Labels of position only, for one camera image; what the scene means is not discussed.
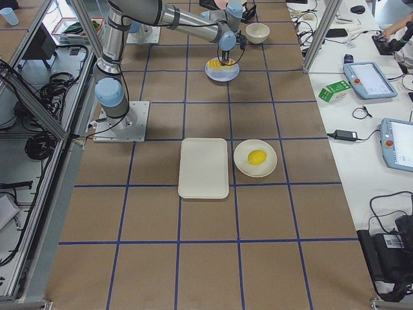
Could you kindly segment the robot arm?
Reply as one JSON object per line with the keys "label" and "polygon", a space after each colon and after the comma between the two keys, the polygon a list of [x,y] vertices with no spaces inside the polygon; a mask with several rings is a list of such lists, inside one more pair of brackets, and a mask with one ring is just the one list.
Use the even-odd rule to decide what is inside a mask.
{"label": "robot arm", "polygon": [[109,1],[103,51],[94,65],[95,95],[111,130],[121,133],[137,123],[132,112],[123,64],[130,57],[149,55],[145,36],[156,27],[175,30],[214,43],[221,51],[218,60],[230,67],[229,53],[239,42],[237,31],[243,15],[238,2],[222,10],[195,15],[164,1]]}

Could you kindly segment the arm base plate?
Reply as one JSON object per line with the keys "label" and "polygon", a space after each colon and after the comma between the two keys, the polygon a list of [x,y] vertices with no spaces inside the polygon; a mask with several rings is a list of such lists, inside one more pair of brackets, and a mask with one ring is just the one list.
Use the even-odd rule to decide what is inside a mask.
{"label": "arm base plate", "polygon": [[128,45],[156,45],[159,43],[161,29],[159,27],[141,25],[135,33],[129,33]]}
{"label": "arm base plate", "polygon": [[131,101],[126,117],[120,124],[110,129],[116,123],[115,119],[107,118],[103,108],[101,108],[99,118],[104,118],[94,127],[98,133],[92,136],[96,143],[128,143],[144,142],[146,136],[146,126],[150,108],[149,101]]}

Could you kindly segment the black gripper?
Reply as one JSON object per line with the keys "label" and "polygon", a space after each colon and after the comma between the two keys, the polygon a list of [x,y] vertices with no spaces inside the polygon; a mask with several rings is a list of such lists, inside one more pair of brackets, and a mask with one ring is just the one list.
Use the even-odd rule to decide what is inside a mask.
{"label": "black gripper", "polygon": [[229,62],[230,61],[230,51],[221,50],[220,62]]}

